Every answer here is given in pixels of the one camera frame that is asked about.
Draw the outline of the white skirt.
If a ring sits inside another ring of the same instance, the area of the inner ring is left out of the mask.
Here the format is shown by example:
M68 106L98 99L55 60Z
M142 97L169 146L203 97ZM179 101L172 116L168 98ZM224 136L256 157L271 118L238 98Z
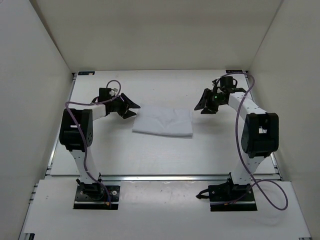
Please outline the white skirt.
M142 104L135 117L134 133L173 138L193 136L193 113L186 108Z

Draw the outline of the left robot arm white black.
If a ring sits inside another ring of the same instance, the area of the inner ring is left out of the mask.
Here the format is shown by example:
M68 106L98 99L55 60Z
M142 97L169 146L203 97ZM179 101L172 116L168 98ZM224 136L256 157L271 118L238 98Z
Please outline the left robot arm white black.
M65 103L59 142L75 160L79 172L78 186L83 193L93 199L99 199L106 193L90 150L94 138L94 121L111 113L117 113L121 118L128 119L137 115L131 109L140 108L124 93L119 93L110 87L99 88L98 96L91 103L72 101Z

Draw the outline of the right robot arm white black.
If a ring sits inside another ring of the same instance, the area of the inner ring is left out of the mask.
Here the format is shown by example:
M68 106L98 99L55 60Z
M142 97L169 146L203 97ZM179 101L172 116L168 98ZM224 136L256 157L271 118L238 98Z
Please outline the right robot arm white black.
M232 183L224 187L224 195L236 200L242 189L249 186L260 163L279 147L279 117L260 108L249 96L249 91L238 87L238 81L224 75L213 80L213 88L206 88L194 108L202 114L216 114L220 106L236 111L235 122L244 121L243 130L235 126L235 139L240 162L230 173Z

